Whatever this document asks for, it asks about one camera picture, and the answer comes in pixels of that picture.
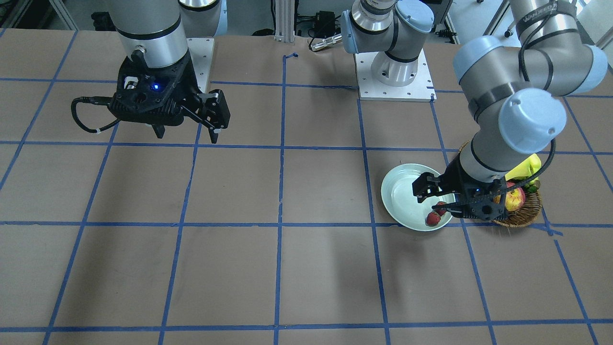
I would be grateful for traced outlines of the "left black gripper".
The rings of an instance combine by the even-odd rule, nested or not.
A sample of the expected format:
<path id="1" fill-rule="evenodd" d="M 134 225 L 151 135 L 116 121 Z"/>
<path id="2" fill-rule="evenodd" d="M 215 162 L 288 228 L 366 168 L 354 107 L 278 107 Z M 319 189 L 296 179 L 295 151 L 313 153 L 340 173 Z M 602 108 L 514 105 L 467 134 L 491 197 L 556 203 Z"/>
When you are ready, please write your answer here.
<path id="1" fill-rule="evenodd" d="M 450 163 L 442 175 L 423 172 L 412 183 L 412 194 L 419 204 L 433 196 L 455 195 L 456 201 L 461 201 L 462 168 L 460 163 Z"/>

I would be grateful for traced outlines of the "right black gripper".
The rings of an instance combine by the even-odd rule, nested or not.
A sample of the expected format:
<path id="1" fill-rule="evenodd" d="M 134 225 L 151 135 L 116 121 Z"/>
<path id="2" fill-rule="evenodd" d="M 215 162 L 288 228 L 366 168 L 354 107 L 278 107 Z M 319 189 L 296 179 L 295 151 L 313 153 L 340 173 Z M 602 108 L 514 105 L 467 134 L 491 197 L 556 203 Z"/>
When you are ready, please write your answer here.
<path id="1" fill-rule="evenodd" d="M 209 138 L 216 144 L 222 129 L 228 128 L 230 110 L 225 94 L 221 89 L 193 94 L 184 100 L 187 116 L 197 123 L 204 124 L 209 129 Z M 152 124 L 156 137 L 162 139 L 166 133 L 164 125 Z"/>

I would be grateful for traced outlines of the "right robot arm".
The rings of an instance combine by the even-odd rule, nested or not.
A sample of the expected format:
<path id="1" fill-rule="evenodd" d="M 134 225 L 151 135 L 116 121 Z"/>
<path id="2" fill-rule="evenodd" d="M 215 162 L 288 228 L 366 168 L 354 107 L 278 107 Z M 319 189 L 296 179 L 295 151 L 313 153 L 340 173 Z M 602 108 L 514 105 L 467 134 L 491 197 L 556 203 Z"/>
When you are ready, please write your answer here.
<path id="1" fill-rule="evenodd" d="M 225 0 L 110 0 L 110 18 L 125 49 L 116 92 L 107 103 L 119 121 L 166 127 L 190 118 L 210 140 L 228 127 L 223 91 L 207 90 L 215 35 L 227 30 Z"/>

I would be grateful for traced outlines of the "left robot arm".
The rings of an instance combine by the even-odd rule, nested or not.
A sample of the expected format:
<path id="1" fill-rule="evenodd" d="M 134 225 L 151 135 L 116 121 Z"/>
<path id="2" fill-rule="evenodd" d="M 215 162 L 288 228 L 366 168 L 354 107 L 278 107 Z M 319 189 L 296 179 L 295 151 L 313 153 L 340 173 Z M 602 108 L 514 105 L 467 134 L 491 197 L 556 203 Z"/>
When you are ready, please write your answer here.
<path id="1" fill-rule="evenodd" d="M 418 201 L 433 195 L 476 198 L 504 186 L 504 175 L 543 150 L 565 127 L 559 96 L 588 92 L 607 72 L 602 49 L 578 33 L 569 0 L 511 0 L 521 47 L 484 35 L 462 45 L 453 68 L 469 111 L 480 127 L 469 148 L 440 177 L 423 174 L 413 184 Z M 418 76 L 419 57 L 433 12 L 419 0 L 356 0 L 340 18 L 344 49 L 374 53 L 374 81 L 407 87 Z"/>

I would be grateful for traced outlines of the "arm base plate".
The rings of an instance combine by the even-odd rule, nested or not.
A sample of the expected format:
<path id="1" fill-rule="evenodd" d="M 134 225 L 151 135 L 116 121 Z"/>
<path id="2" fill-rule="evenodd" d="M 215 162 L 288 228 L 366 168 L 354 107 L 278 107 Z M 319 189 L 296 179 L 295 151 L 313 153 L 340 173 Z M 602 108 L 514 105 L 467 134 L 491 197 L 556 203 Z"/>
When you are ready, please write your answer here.
<path id="1" fill-rule="evenodd" d="M 401 63 L 385 52 L 354 55 L 359 96 L 364 101 L 436 101 L 431 72 L 423 50 L 418 59 Z"/>
<path id="2" fill-rule="evenodd" d="M 187 44 L 190 49 L 197 86 L 200 92 L 206 93 L 209 85 L 215 40 L 210 37 L 188 38 Z"/>

